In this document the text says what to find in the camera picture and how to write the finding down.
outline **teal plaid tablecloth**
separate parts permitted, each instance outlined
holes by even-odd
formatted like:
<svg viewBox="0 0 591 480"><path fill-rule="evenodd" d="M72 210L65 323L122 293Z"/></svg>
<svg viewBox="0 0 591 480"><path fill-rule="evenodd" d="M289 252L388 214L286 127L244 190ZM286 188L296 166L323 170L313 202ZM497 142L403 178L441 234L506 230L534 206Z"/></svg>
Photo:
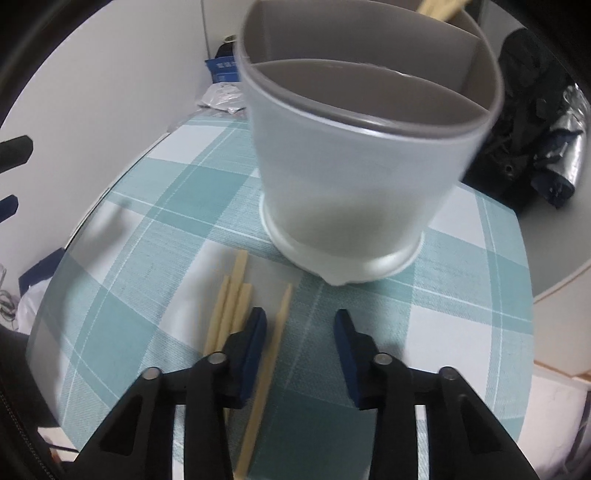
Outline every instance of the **teal plaid tablecloth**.
<svg viewBox="0 0 591 480"><path fill-rule="evenodd" d="M248 123L195 117L136 163L85 222L28 348L40 390L74 445L84 445L144 368L172 371L200 358L235 248L250 251L246 280L270 318L286 283L296 286L250 478L365 474L375 417L347 396L332 334L338 308L409 366L456 367L517 439L531 384L532 295L510 210L458 186L411 267L336 288L273 247L259 221L260 193ZM233 417L234 455L247 418L248 409ZM424 413L418 418L427 478ZM178 462L182 438L180 421Z"/></svg>

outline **metal screw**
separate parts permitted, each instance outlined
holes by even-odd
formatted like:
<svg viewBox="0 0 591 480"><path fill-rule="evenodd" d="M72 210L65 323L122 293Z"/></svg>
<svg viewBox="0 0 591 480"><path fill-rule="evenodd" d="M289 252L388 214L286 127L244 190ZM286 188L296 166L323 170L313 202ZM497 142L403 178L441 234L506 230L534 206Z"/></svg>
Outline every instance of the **metal screw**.
<svg viewBox="0 0 591 480"><path fill-rule="evenodd" d="M374 357L374 363L378 365L389 365L392 363L392 355L389 355L388 353L378 353Z"/></svg>
<svg viewBox="0 0 591 480"><path fill-rule="evenodd" d="M157 367L148 367L146 370L144 370L144 372L142 373L142 377L145 378L146 380L153 380L154 378L157 378L160 375L160 369Z"/></svg>
<svg viewBox="0 0 591 480"><path fill-rule="evenodd" d="M228 357L226 356L225 353L214 352L210 356L207 357L207 361L209 363L211 363L212 365L217 365L217 364L224 363L226 361L226 358L228 358Z"/></svg>
<svg viewBox="0 0 591 480"><path fill-rule="evenodd" d="M456 380L460 377L460 375L457 373L457 370L452 367L443 367L440 370L440 373L443 376L443 378L447 380Z"/></svg>

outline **silver foil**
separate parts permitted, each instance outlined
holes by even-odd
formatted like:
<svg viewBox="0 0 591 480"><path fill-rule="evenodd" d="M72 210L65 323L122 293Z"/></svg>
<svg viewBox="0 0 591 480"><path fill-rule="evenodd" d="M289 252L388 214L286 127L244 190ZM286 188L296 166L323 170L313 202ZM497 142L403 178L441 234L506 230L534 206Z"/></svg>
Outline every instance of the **silver foil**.
<svg viewBox="0 0 591 480"><path fill-rule="evenodd" d="M573 187L576 187L585 160L590 108L589 102L577 84L569 86L564 91L563 98L568 108L564 115L552 125L550 131L563 128L571 132L581 131L582 133L564 144L560 152L555 152L561 159L556 163L546 165L546 169L556 172L567 179Z"/></svg>

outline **tablecloth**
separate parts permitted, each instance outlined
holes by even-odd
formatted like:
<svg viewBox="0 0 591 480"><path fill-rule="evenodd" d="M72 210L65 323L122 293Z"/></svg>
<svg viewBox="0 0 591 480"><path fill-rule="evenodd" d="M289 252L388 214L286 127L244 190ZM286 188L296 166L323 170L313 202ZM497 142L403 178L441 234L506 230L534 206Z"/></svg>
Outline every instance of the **tablecloth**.
<svg viewBox="0 0 591 480"><path fill-rule="evenodd" d="M462 185L426 231L412 266L381 281L331 287L290 264L264 233L261 179L246 120L195 117L109 191L68 247L40 307L28 361L74 445L82 447L148 366L200 358L216 294L237 248L250 252L253 305L269 319L287 283L289 320L249 477L357 480L367 470L375 412L352 405L332 321L409 366L456 367L513 438L531 384L532 294L512 211ZM183 409L174 458L183 457ZM233 416L233 457L248 408ZM418 411L420 478L428 478Z"/></svg>

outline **blue box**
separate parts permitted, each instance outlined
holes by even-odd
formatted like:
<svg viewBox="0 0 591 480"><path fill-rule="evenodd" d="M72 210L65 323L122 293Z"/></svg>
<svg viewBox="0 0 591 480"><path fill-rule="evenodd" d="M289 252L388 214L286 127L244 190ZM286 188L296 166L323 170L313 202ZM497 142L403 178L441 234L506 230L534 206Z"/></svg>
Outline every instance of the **blue box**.
<svg viewBox="0 0 591 480"><path fill-rule="evenodd" d="M212 73L213 83L240 82L234 55L206 60L205 65L207 65L207 68Z"/></svg>

